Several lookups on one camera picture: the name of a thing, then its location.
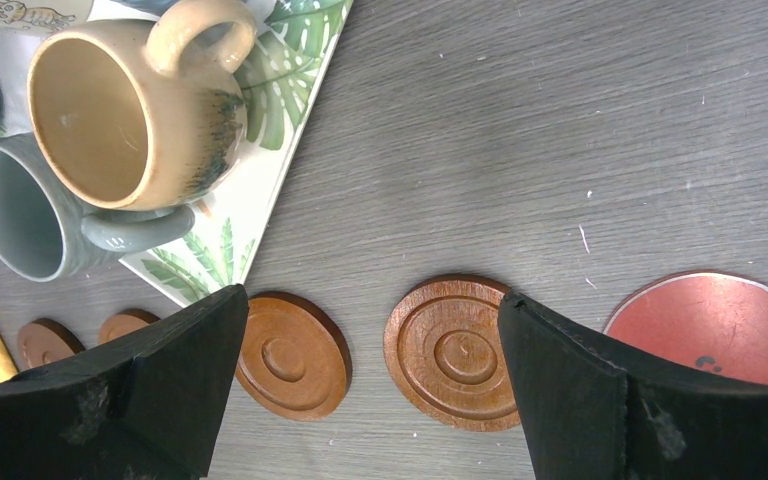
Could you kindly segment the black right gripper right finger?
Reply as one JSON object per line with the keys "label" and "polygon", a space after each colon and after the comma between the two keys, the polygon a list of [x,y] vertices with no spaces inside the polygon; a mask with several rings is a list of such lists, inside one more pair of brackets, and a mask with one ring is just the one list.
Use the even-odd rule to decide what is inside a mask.
{"label": "black right gripper right finger", "polygon": [[511,291],[498,331],[539,479],[768,479],[768,385],[685,367]]}

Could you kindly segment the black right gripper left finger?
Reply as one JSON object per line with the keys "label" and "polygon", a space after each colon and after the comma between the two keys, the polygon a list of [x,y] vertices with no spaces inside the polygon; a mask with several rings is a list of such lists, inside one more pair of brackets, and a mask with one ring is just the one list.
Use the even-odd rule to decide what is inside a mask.
{"label": "black right gripper left finger", "polygon": [[206,477],[248,313],[227,286],[1,382],[0,479]]}

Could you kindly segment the brown wooden ringed coaster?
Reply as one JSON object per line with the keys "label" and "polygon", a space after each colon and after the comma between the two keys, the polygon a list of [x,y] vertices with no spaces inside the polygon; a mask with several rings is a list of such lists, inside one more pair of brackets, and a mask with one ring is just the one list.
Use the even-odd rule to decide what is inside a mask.
{"label": "brown wooden ringed coaster", "polygon": [[323,419],[345,398],[352,373],[348,342],[314,303],[279,291],[249,300],[235,376],[261,406],[294,421]]}

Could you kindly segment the red round coaster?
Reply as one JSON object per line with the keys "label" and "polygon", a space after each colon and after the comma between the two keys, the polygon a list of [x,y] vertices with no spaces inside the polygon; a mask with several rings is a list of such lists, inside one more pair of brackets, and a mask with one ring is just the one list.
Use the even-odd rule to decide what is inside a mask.
{"label": "red round coaster", "polygon": [[676,364],[768,385],[768,286],[722,271],[687,271],[623,300],[605,335]]}

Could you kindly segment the brown coaster under left arm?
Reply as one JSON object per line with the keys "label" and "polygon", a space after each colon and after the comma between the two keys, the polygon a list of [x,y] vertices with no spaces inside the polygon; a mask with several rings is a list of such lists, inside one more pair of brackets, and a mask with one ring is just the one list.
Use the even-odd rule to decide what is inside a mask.
{"label": "brown coaster under left arm", "polygon": [[27,369],[57,362],[85,350],[69,329],[48,318],[39,318],[22,326],[17,345],[23,366]]}

